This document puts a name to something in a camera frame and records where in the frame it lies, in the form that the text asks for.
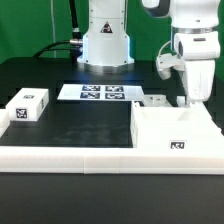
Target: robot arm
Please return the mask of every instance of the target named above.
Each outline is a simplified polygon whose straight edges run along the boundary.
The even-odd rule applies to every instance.
[[[171,49],[177,53],[159,55],[157,69],[162,79],[178,70],[191,102],[209,99],[214,72],[214,59],[220,56],[216,27],[220,0],[142,0],[153,17],[172,18]]]

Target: black table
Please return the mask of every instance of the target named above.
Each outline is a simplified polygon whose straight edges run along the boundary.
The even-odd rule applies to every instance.
[[[38,122],[12,122],[1,146],[132,147],[129,102],[59,102],[63,84],[141,85],[175,106],[178,76],[162,81],[152,62],[100,76],[67,59],[14,58],[0,66],[0,107],[23,87],[47,88]],[[206,106],[224,128],[224,84],[215,79]],[[207,175],[0,174],[0,224],[224,223],[224,177]]]

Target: white container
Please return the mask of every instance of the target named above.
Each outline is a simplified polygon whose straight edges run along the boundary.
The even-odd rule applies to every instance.
[[[6,105],[6,109],[12,121],[37,121],[48,102],[48,89],[23,88]]]
[[[131,134],[134,147],[147,150],[212,150],[224,143],[221,129],[203,108],[140,107],[132,103]]]
[[[9,127],[9,113],[6,109],[0,109],[0,138]]]

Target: paper sheet with markers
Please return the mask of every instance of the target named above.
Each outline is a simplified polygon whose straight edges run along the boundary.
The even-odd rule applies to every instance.
[[[58,100],[142,101],[141,86],[64,84]]]

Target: green backdrop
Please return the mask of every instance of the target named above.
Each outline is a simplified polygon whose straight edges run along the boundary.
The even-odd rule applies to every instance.
[[[85,33],[88,29],[88,0],[75,1],[80,29]],[[51,0],[0,0],[0,63],[11,57],[30,57],[53,42],[50,3]],[[69,1],[54,0],[54,13],[56,40],[70,39]],[[223,14],[224,1],[219,8],[222,47]],[[151,18],[143,10],[140,0],[129,0],[127,33],[131,38],[132,57],[136,60],[154,60],[160,47],[170,39],[170,19]],[[57,57],[68,57],[68,52],[57,53]],[[224,71],[223,64],[221,56],[217,60],[217,69]]]

